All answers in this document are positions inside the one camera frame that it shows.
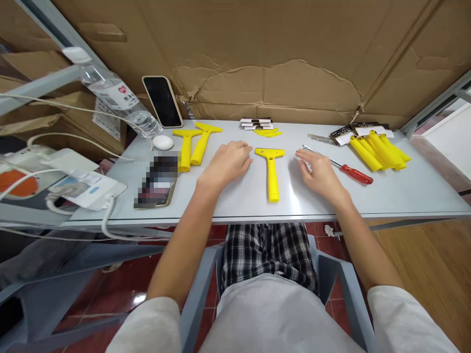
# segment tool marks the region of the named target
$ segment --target person's left hand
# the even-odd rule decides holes
[[[244,141],[232,141],[228,145],[221,145],[198,178],[197,185],[221,192],[228,183],[247,172],[253,161],[248,156],[253,149]]]

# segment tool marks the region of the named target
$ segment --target white sleeve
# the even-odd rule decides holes
[[[459,353],[422,305],[404,289],[377,286],[368,291],[379,352]]]
[[[123,322],[106,353],[180,353],[180,309],[171,298],[153,298]]]

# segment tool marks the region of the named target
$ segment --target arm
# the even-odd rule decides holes
[[[185,300],[203,256],[220,193],[245,174],[253,148],[238,141],[221,145],[196,182],[196,189],[152,276],[147,299]]]
[[[377,285],[404,288],[397,269],[358,213],[329,159],[305,150],[296,151],[296,156],[302,159],[298,162],[307,186],[335,207],[348,252],[366,291]],[[311,164],[312,173],[304,161]]]

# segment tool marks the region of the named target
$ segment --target forearm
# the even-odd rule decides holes
[[[348,253],[365,289],[377,285],[404,288],[396,267],[389,260],[355,205],[348,198],[336,207]]]
[[[179,305],[183,303],[206,247],[219,194],[219,189],[197,184],[152,276],[147,299],[170,297]]]

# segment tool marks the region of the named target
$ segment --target bottle cap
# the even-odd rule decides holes
[[[68,47],[62,49],[62,52],[66,57],[69,58],[74,64],[82,64],[92,61],[92,58],[88,53],[80,47]]]

